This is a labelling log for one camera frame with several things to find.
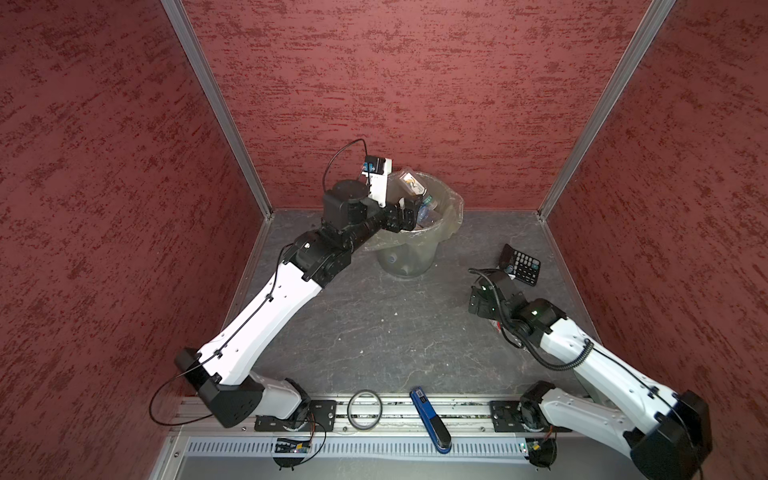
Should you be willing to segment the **green white label small bottle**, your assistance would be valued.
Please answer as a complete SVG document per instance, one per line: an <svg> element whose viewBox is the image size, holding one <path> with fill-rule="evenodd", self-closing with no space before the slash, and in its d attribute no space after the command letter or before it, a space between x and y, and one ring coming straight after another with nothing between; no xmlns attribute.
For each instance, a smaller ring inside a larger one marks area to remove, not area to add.
<svg viewBox="0 0 768 480"><path fill-rule="evenodd" d="M423 197L428 193L426 184L409 168L391 173L387 180L387 200L397 203L401 198Z"/></svg>

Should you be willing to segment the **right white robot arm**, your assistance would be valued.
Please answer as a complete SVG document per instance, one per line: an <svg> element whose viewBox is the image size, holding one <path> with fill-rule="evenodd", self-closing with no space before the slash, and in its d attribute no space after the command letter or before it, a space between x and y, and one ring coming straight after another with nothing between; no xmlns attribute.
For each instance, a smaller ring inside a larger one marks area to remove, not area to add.
<svg viewBox="0 0 768 480"><path fill-rule="evenodd" d="M599 344L550 301L529 301L500 269L472 269L470 313L496 322L502 336L551 371L572 371L598 394L579 398L546 381L518 402L531 432L564 428L628 457L647 479L702 477L712 452L707 403L642 374Z"/></svg>

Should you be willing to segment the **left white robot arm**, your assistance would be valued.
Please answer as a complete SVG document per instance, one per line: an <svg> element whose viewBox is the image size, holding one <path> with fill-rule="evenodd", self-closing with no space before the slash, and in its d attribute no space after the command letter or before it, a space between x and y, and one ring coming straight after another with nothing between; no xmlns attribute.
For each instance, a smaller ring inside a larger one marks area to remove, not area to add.
<svg viewBox="0 0 768 480"><path fill-rule="evenodd" d="M175 358L180 377L224 428L268 416L302 427L309 395L295 381L270 379L252 368L287 322L351 263L366 241L385 230L412 231L422 195L390 203L385 184L343 180L325 191L318 228L284 246L263 289L215 338Z"/></svg>

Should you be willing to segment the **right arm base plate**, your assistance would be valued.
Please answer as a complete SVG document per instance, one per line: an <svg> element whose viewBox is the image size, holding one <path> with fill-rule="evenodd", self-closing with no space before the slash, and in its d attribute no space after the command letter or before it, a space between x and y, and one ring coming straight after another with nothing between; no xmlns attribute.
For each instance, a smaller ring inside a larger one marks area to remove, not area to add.
<svg viewBox="0 0 768 480"><path fill-rule="evenodd" d="M489 403L490 418L496 433L545 436L548 433L571 433L564 427L553 427L538 403L522 399L494 400Z"/></svg>

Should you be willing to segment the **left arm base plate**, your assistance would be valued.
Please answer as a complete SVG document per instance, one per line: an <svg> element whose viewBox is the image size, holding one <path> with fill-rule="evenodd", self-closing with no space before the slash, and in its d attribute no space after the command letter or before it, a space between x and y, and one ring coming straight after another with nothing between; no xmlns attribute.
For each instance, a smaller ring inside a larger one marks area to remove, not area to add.
<svg viewBox="0 0 768 480"><path fill-rule="evenodd" d="M334 400L311 400L305 415L301 418L280 420L271 416L257 416L254 422L256 432L299 432L312 430L332 432L337 413Z"/></svg>

